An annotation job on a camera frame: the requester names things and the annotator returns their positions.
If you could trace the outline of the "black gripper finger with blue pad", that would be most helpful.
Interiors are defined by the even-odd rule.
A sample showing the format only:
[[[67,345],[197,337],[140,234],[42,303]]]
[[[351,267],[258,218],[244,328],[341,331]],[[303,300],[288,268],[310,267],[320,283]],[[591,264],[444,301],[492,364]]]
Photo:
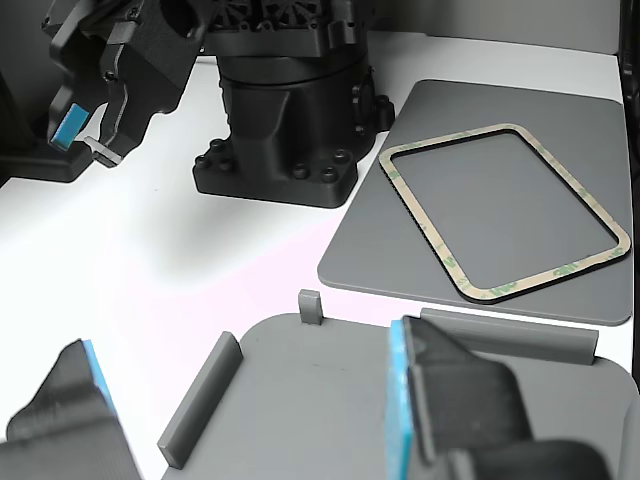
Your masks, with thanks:
[[[70,148],[95,110],[108,99],[100,69],[105,42],[86,36],[76,25],[63,24],[50,45],[50,56],[63,73],[62,85],[49,108],[48,142]]]

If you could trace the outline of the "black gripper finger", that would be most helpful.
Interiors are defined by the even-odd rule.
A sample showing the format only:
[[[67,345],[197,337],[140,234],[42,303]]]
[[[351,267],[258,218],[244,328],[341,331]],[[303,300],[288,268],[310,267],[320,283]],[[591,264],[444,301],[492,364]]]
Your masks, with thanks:
[[[146,62],[127,44],[108,45],[100,60],[107,97],[98,139],[87,136],[93,159],[114,168],[142,142],[148,118],[144,99]]]

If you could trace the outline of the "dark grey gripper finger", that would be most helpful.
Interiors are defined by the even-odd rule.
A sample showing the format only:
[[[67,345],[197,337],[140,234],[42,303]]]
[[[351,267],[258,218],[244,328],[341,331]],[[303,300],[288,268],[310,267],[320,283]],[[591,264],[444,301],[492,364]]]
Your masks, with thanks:
[[[93,344],[65,346],[7,423],[3,479],[139,479]]]
[[[584,442],[535,439],[512,370],[433,323],[391,323],[385,476],[401,479],[608,479]]]

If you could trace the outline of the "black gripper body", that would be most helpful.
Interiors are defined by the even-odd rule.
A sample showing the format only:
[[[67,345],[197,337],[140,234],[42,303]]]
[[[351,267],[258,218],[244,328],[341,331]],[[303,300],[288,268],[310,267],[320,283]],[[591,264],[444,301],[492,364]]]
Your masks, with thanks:
[[[204,43],[205,1],[54,1],[42,23],[63,83],[49,112],[174,110]]]

